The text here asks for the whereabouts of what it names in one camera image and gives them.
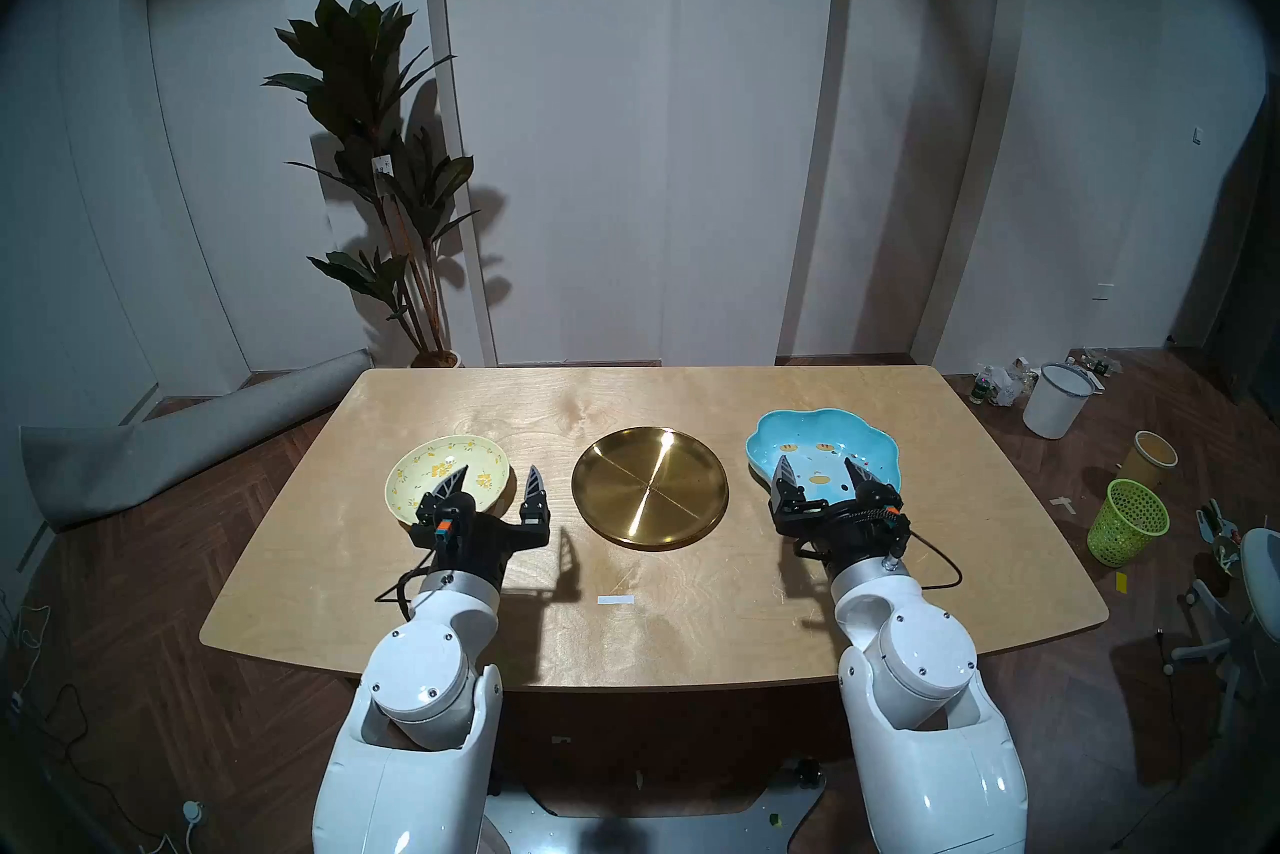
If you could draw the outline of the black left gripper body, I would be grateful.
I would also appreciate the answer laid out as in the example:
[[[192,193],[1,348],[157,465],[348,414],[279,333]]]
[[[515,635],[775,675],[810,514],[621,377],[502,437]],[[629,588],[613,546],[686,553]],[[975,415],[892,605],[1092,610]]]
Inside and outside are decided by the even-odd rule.
[[[517,525],[489,513],[475,512],[451,528],[444,544],[435,539],[434,522],[417,522],[408,530],[413,545],[433,551],[426,574],[462,572],[483,579],[493,588],[502,588],[515,553],[548,545],[550,510],[544,502],[526,502],[521,506]]]

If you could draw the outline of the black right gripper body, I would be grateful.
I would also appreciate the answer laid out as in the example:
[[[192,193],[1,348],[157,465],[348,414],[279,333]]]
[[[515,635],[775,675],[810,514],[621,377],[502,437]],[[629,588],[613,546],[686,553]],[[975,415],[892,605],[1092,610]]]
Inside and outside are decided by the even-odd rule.
[[[805,499],[803,512],[771,513],[774,529],[791,543],[797,558],[818,561],[838,574],[867,560],[905,556],[913,528],[899,503]]]

